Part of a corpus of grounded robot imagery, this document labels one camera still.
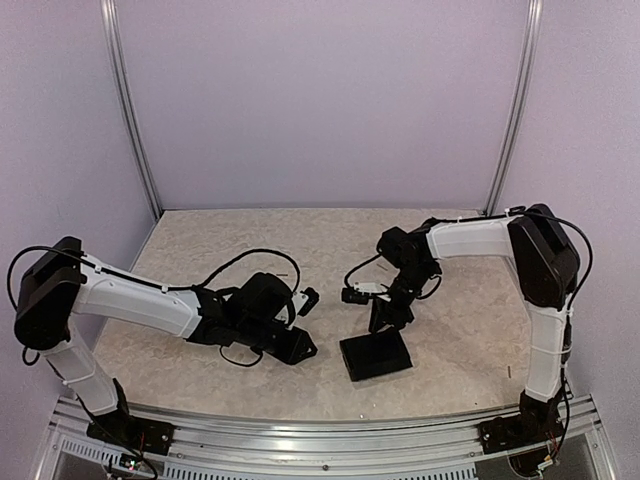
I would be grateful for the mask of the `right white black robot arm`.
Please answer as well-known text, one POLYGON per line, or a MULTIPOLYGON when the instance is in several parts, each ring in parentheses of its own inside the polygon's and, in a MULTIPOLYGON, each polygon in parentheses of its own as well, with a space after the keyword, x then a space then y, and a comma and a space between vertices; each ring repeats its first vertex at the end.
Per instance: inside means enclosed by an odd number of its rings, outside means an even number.
POLYGON ((571 226, 538 203, 492 217, 429 218, 411 231, 399 227, 385 231, 376 253, 396 268, 397 275, 389 287, 368 294, 373 300, 369 332, 385 327, 401 330, 411 323, 411 306, 423 297, 425 284, 441 276, 441 261, 506 259, 515 269, 519 296, 531 322, 522 399, 534 404, 515 416, 511 433, 520 443, 535 442, 551 424, 541 405, 561 396, 572 348, 573 304, 591 270, 581 263, 566 232, 571 226))

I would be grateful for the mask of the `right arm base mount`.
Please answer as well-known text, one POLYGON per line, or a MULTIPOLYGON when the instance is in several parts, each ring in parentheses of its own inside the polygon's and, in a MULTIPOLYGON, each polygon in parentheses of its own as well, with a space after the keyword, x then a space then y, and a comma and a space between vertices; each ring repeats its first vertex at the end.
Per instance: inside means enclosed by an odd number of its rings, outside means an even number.
POLYGON ((478 425, 483 453, 512 450, 552 438, 559 440, 564 433, 558 410, 563 397, 563 392, 559 390, 553 398, 543 402, 522 391, 516 414, 498 416, 478 425))

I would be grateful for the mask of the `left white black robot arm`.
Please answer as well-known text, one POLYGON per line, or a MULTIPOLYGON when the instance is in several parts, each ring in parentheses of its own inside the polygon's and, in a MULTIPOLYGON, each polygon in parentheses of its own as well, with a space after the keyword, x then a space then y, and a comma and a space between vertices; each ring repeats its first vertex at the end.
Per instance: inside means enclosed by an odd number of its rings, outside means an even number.
POLYGON ((117 319, 196 345, 238 343, 286 365, 317 353, 310 334, 294 324, 319 300, 311 287, 288 286, 274 274, 257 272, 241 286, 213 289, 220 269, 193 285, 159 283, 87 254, 81 240, 71 236, 54 246, 27 247, 15 257, 34 252, 40 258, 23 273, 19 288, 7 291, 14 335, 46 359, 88 412, 101 416, 102 430, 118 444, 133 443, 139 421, 127 412, 119 384, 75 330, 74 315, 117 319))

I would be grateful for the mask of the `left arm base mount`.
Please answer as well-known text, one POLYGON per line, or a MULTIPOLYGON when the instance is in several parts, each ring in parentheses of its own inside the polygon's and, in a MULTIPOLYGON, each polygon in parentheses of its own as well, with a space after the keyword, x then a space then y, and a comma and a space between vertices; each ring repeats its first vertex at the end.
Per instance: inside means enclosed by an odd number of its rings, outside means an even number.
POLYGON ((117 379, 113 379, 113 384, 117 399, 115 409, 101 415, 89 412, 91 423, 87 435, 140 454, 167 456, 176 427, 168 422, 132 415, 122 386, 117 379))

